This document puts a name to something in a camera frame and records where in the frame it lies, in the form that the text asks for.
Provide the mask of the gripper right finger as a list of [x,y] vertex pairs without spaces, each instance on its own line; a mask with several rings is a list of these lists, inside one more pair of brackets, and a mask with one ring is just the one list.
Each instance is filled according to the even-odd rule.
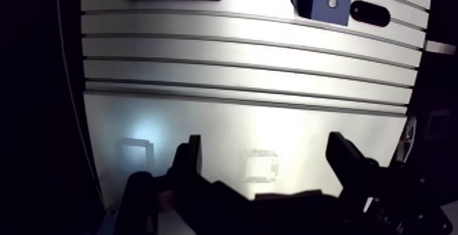
[[425,184],[401,166],[382,167],[332,131],[326,160],[359,234],[451,234],[453,225]]

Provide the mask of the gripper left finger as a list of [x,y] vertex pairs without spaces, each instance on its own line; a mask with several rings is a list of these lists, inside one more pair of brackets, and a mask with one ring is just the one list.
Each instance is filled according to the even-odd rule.
[[135,172],[127,180],[115,234],[159,232],[159,214],[175,211],[196,234],[248,234],[249,202],[222,182],[201,175],[202,144],[191,135],[177,147],[172,166],[163,176]]

